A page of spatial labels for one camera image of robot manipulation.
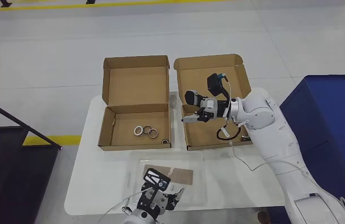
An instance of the floor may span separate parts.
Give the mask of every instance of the floor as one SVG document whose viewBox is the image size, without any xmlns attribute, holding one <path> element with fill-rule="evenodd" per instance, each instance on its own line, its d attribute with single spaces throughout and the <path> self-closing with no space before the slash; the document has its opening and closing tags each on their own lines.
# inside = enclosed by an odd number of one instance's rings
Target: floor
<svg viewBox="0 0 345 224">
<path fill-rule="evenodd" d="M 305 75 L 345 74 L 345 0 L 0 12 L 0 107 L 43 134 L 80 135 L 90 100 L 101 94 L 105 57 L 167 54 L 170 91 L 177 91 L 176 58 L 229 53 L 242 56 L 250 85 L 278 103 Z M 10 124 L 0 116 L 0 125 Z M 74 146 L 59 154 L 36 223 L 96 220 L 64 211 L 76 152 Z M 166 220 L 253 223 L 244 220 L 253 212 L 176 212 Z M 106 223 L 124 216 L 110 218 Z"/>
</svg>

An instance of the blue cabinet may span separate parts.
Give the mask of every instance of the blue cabinet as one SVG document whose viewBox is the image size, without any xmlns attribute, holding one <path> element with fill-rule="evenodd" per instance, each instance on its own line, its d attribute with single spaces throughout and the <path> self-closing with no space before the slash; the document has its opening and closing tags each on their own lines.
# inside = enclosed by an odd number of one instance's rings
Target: blue cabinet
<svg viewBox="0 0 345 224">
<path fill-rule="evenodd" d="M 314 179 L 345 198 L 345 75 L 306 76 L 280 108 Z"/>
</svg>

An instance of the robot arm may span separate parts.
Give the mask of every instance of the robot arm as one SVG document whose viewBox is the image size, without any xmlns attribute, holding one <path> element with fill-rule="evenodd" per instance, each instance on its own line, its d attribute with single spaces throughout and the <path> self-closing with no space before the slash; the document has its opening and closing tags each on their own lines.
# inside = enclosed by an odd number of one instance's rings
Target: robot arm
<svg viewBox="0 0 345 224">
<path fill-rule="evenodd" d="M 213 82 L 209 82 L 210 77 L 214 77 Z M 222 87 L 222 79 L 225 78 L 223 74 L 213 74 L 210 77 L 208 89 L 213 96 L 227 92 Z M 345 209 L 337 198 L 323 190 L 310 175 L 296 136 L 266 90 L 253 89 L 246 98 L 237 97 L 231 99 L 230 103 L 199 96 L 196 91 L 188 91 L 185 99 L 191 105 L 192 96 L 198 99 L 196 103 L 194 100 L 194 105 L 200 105 L 200 109 L 191 115 L 193 117 L 185 116 L 182 121 L 207 122 L 210 119 L 225 118 L 233 120 L 239 127 L 244 125 L 282 188 L 286 211 L 293 224 L 345 223 Z"/>
<path fill-rule="evenodd" d="M 172 211 L 183 195 L 184 188 L 176 194 L 165 194 L 170 183 L 170 178 L 159 171 L 149 168 L 144 175 L 145 183 L 141 187 L 142 193 L 137 208 L 132 211 L 129 207 L 123 207 L 123 212 L 128 215 L 123 224 L 155 224 L 157 217 Z"/>
</svg>

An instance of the cardboard box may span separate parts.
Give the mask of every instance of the cardboard box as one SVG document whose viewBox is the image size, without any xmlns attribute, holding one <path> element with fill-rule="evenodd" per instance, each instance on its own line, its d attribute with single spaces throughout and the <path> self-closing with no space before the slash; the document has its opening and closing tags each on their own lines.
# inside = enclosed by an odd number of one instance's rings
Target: cardboard box
<svg viewBox="0 0 345 224">
<path fill-rule="evenodd" d="M 214 55 L 191 58 L 178 58 L 174 62 L 174 69 L 178 73 L 179 95 L 183 102 L 183 116 L 193 114 L 197 106 L 188 105 L 185 93 L 188 90 L 197 90 L 202 96 L 213 97 L 207 89 L 207 77 L 217 73 L 225 73 L 231 85 L 231 97 L 245 98 L 251 91 L 242 58 L 237 54 Z M 224 88 L 229 91 L 226 81 Z M 223 94 L 217 100 L 225 100 Z M 184 123 L 185 141 L 187 150 L 202 150 L 206 148 L 227 147 L 229 143 L 217 139 L 216 132 L 226 124 L 224 119 L 210 120 L 206 123 Z M 232 122 L 227 126 L 228 133 L 233 136 L 238 128 Z M 242 127 L 241 133 L 233 140 L 234 145 L 252 144 L 251 141 L 242 141 L 241 136 L 247 136 L 247 131 Z"/>
<path fill-rule="evenodd" d="M 105 58 L 103 68 L 107 107 L 98 146 L 104 151 L 171 148 L 167 56 Z M 135 136 L 139 125 L 155 128 L 158 136 Z"/>
</svg>

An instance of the table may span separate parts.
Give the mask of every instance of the table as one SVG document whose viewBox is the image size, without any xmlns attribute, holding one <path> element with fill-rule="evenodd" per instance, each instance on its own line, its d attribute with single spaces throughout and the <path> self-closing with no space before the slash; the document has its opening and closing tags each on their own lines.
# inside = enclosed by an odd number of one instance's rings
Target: table
<svg viewBox="0 0 345 224">
<path fill-rule="evenodd" d="M 105 152 L 97 146 L 105 107 L 101 96 L 90 103 L 64 203 L 70 215 L 104 214 L 123 199 L 125 171 L 132 151 Z M 186 151 L 177 92 L 170 93 L 170 110 L 172 148 L 167 150 Z M 251 172 L 231 156 L 231 151 L 231 147 L 198 151 L 205 160 L 207 203 L 202 207 L 178 205 L 176 211 L 284 205 L 281 187 L 269 166 Z M 251 167 L 264 162 L 253 145 L 236 146 L 235 152 Z M 121 207 L 110 213 L 121 213 Z"/>
</svg>

